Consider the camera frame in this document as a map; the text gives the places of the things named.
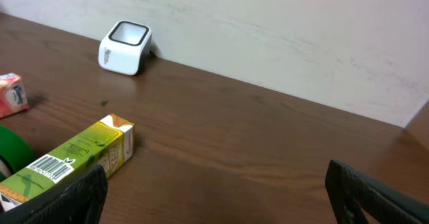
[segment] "white plastic holder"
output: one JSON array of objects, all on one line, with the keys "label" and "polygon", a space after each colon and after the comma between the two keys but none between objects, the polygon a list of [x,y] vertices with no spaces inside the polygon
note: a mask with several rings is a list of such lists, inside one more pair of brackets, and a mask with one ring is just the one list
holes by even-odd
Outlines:
[{"label": "white plastic holder", "polygon": [[149,54],[151,39],[152,31],[146,25],[117,22],[100,43],[100,66],[122,74],[136,74],[140,62]]}]

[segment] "wooden table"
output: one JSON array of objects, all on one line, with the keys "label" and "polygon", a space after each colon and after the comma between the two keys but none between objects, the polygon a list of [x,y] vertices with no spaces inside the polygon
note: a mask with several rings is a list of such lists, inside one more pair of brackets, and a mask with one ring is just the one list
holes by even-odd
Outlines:
[{"label": "wooden table", "polygon": [[101,223],[334,223],[331,159],[429,203],[429,154],[399,127],[159,58],[108,72],[98,47],[0,14],[0,73],[32,106],[0,124],[38,155],[109,113],[135,123]]}]

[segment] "green juice carton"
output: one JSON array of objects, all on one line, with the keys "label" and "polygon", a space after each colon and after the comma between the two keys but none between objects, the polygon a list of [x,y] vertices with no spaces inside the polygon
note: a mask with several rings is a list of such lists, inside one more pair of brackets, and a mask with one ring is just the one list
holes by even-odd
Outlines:
[{"label": "green juice carton", "polygon": [[134,124],[114,114],[96,122],[0,183],[3,209],[29,201],[94,164],[110,177],[133,155],[133,129]]}]

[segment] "white wall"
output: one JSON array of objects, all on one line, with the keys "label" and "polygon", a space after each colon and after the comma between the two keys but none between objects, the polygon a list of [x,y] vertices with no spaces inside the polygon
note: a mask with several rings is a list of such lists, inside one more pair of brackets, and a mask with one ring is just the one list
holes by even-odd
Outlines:
[{"label": "white wall", "polygon": [[0,0],[100,40],[146,23],[160,56],[405,126],[429,98],[429,0]]}]

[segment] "barcode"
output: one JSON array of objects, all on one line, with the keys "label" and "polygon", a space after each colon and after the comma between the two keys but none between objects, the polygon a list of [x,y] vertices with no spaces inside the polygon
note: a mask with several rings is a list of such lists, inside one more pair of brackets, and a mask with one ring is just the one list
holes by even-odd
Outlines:
[{"label": "barcode", "polygon": [[74,168],[65,163],[65,161],[48,154],[31,163],[27,168],[39,174],[43,174],[55,182],[55,184],[74,170]]}]

